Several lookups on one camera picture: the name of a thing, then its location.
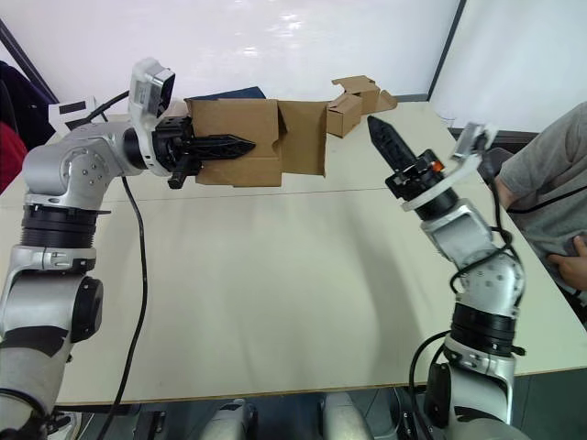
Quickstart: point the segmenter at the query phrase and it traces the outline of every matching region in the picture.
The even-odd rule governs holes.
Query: cardboard flap
[[[340,84],[345,89],[345,92],[350,94],[358,94],[360,92],[368,92],[369,90],[379,90],[375,81],[365,75],[348,76],[346,78],[338,78],[332,80],[333,84]]]
[[[197,136],[231,134],[255,142],[233,160],[208,160],[196,177],[200,183],[235,186],[280,186],[281,157],[274,99],[187,100]]]
[[[397,98],[392,96],[386,90],[382,90],[377,100],[376,112],[383,112],[385,110],[392,110],[397,107]]]
[[[284,172],[326,175],[327,103],[279,101]]]
[[[355,105],[360,105],[362,99],[360,96],[350,93],[343,93],[334,101],[328,103],[328,110],[337,113],[347,113]]]

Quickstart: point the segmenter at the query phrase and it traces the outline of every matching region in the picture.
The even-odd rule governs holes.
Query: person
[[[587,103],[508,159],[495,185],[502,206],[587,319]]]

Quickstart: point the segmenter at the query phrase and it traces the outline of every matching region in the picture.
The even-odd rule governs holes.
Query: black strap
[[[53,325],[19,327],[5,332],[0,348],[32,348],[52,358],[63,347],[68,333]]]
[[[576,194],[576,193],[580,193],[583,190],[587,190],[587,185],[582,186],[581,188],[577,188],[576,190],[573,190],[571,192],[567,192],[565,194],[562,194],[558,197],[555,197],[554,199],[551,200],[546,200],[545,202],[539,203],[536,206],[532,206],[531,208],[528,209],[508,209],[507,213],[508,214],[529,214],[529,213],[533,213],[534,211],[537,211],[538,209],[542,209],[545,206],[548,206],[549,204],[553,204],[555,202],[558,202],[559,200],[562,199],[566,199],[567,197],[571,197],[572,195]]]
[[[49,415],[45,412],[43,405],[41,405],[37,399],[35,399],[32,396],[29,396],[25,392],[19,390],[11,390],[9,388],[0,388],[0,396],[1,395],[14,397],[15,399],[23,401],[28,406],[30,406],[30,408],[35,412],[35,414],[38,417],[42,419],[47,419],[49,417]]]

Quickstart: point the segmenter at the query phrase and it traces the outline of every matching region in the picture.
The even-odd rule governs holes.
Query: black cable
[[[28,406],[30,406],[33,412],[41,419],[49,419],[50,417],[50,414],[47,414],[45,412],[45,408],[43,408],[43,405],[37,399],[26,394],[23,391],[12,390],[9,388],[0,388],[0,396],[12,397],[13,399],[17,399],[19,401],[26,403]]]
[[[432,357],[432,362],[430,362],[430,365],[437,363],[438,358],[440,358],[440,355],[442,354],[442,350],[444,350],[444,344],[440,345],[437,352],[434,354],[434,357]]]
[[[491,166],[488,166],[489,161],[484,159],[482,163],[487,167],[488,175],[493,176],[493,170],[491,169]],[[501,210],[501,205],[499,204],[499,193],[497,192],[497,186],[495,185],[495,178],[494,177],[491,178],[488,183],[489,183],[489,187],[491,189],[492,197],[493,197],[493,210],[494,210],[495,224],[496,224],[496,227],[492,227],[492,231],[497,232],[500,235],[500,237],[504,241],[504,245],[502,247],[497,248],[494,252],[489,254],[487,257],[481,258],[481,259],[475,261],[474,263],[471,263],[471,264],[465,266],[464,268],[459,269],[450,278],[449,285],[450,285],[450,289],[453,291],[453,293],[459,293],[459,290],[455,287],[455,282],[462,275],[470,272],[471,270],[478,268],[482,264],[485,264],[487,261],[494,259],[495,257],[497,257],[500,254],[505,254],[509,251],[510,254],[512,255],[512,257],[514,257],[515,261],[518,264],[522,265],[522,261],[520,261],[520,258],[518,257],[517,252],[515,251],[514,247],[512,246],[512,242],[514,240],[514,237],[512,236],[512,234],[509,231],[506,231],[504,229],[504,226],[502,224],[502,210]]]
[[[112,105],[122,101],[125,98],[128,98],[128,91],[125,91],[125,92],[119,94],[118,96],[115,96],[110,101],[106,101],[102,105],[98,106],[92,113],[90,113],[90,115],[86,116],[84,119],[82,119],[80,121],[80,126],[82,126],[84,124],[89,124],[90,122],[92,122],[92,119],[94,119],[96,116],[101,115],[103,112],[105,112]]]
[[[410,394],[410,402],[412,403],[412,408],[414,409],[415,418],[418,420],[420,427],[424,431],[424,437],[426,438],[426,440],[434,440],[434,438],[432,437],[432,434],[430,433],[430,431],[428,431],[428,427],[426,426],[426,421],[424,420],[424,416],[420,412],[420,408],[418,407],[417,401],[415,400],[415,384],[414,384],[415,365],[417,364],[418,358],[420,358],[420,355],[425,350],[425,348],[428,347],[430,344],[432,344],[437,339],[440,339],[441,337],[446,336],[449,331],[450,330],[447,330],[445,332],[436,333],[435,335],[432,335],[431,337],[429,337],[422,344],[420,344],[418,349],[415,351],[414,357],[412,357],[412,363],[410,364],[410,376],[409,376],[409,381],[408,381],[408,392]]]
[[[132,209],[135,212],[135,216],[137,217],[138,223],[138,242],[140,244],[140,267],[142,272],[142,287],[143,287],[143,295],[142,301],[140,304],[140,314],[138,315],[138,322],[137,327],[135,328],[135,334],[132,336],[132,340],[130,342],[130,347],[128,348],[127,353],[127,362],[125,363],[125,368],[122,373],[122,378],[120,379],[120,385],[118,386],[118,392],[116,393],[116,397],[112,406],[110,407],[110,411],[102,425],[102,429],[100,430],[100,434],[98,434],[98,440],[103,440],[105,438],[106,432],[114,419],[114,414],[116,412],[116,408],[120,405],[120,401],[122,400],[122,395],[125,392],[125,387],[127,386],[128,380],[128,373],[130,372],[130,366],[132,365],[132,358],[135,354],[135,348],[138,342],[138,336],[140,335],[140,329],[143,326],[143,321],[145,320],[145,312],[147,312],[147,291],[148,291],[148,283],[147,283],[147,253],[145,251],[145,229],[143,226],[143,218],[140,214],[140,210],[138,209],[137,202],[135,202],[135,198],[128,187],[128,182],[126,177],[122,177],[122,184],[125,187],[125,192],[127,193],[128,200],[132,205]]]
[[[528,208],[528,209],[508,209],[507,212],[509,214],[529,214],[529,213],[533,213],[534,211],[537,211],[538,209],[542,209],[545,206],[548,206],[548,205],[553,204],[555,202],[558,202],[560,200],[564,200],[567,197],[571,197],[572,195],[575,195],[576,193],[580,193],[581,191],[585,191],[585,190],[587,190],[587,185],[582,186],[581,188],[577,188],[576,190],[566,192],[566,193],[564,193],[562,195],[559,195],[558,197],[555,197],[553,199],[546,200],[545,202],[539,203],[536,206],[532,206],[531,208]]]

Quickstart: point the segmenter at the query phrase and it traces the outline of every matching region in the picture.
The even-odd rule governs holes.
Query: small cardboard box
[[[327,132],[343,138],[360,122],[362,98],[343,93],[328,103]]]
[[[186,100],[197,136],[231,134],[255,142],[245,156],[208,160],[198,183],[281,186],[282,173],[325,176],[327,103],[275,99]]]
[[[362,113],[364,115],[392,110],[397,106],[397,99],[388,92],[381,91],[375,81],[365,75],[338,78],[332,80],[332,83],[342,85],[347,94],[360,96],[363,100]]]

